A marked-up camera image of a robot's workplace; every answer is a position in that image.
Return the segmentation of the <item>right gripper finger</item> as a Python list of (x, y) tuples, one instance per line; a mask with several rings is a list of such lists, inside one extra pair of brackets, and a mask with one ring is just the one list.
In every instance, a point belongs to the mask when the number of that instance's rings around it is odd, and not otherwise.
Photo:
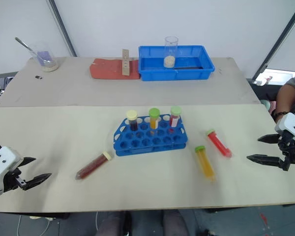
[(246, 157), (248, 160), (266, 166), (274, 166), (284, 169), (284, 162), (279, 157), (268, 156), (263, 154), (253, 154)]
[(277, 144), (279, 142), (279, 139), (279, 134), (267, 134), (258, 138), (258, 141), (267, 144)]

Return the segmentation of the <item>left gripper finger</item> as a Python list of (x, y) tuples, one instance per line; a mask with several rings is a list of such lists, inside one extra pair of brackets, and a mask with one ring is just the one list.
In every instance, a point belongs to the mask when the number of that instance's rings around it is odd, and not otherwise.
[(21, 187), (24, 191), (29, 190), (31, 188), (34, 188), (41, 183), (43, 183), (45, 180), (47, 180), (52, 174), (41, 174), (39, 176), (34, 177), (32, 180), (25, 182), (25, 184)]
[(29, 164), (30, 162), (36, 160), (34, 157), (24, 157), (23, 161), (20, 163), (20, 167)]

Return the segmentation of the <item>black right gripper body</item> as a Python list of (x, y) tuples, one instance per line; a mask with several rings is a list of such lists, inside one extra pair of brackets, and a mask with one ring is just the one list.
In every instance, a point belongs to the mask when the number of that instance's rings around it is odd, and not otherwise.
[(278, 141), (279, 149), (285, 156), (281, 164), (281, 169), (287, 171), (291, 164), (295, 164), (295, 140), (293, 134), (284, 130)]

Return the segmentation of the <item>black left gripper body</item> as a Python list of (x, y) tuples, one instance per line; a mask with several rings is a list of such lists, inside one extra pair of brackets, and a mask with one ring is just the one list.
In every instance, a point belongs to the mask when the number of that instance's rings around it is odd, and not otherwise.
[(22, 190), (26, 191), (27, 184), (24, 180), (20, 178), (20, 174), (22, 172), (19, 168), (16, 168), (13, 171), (9, 171), (6, 173), (6, 175), (3, 178), (3, 191), (7, 192), (10, 190), (15, 190), (17, 188), (21, 188)]

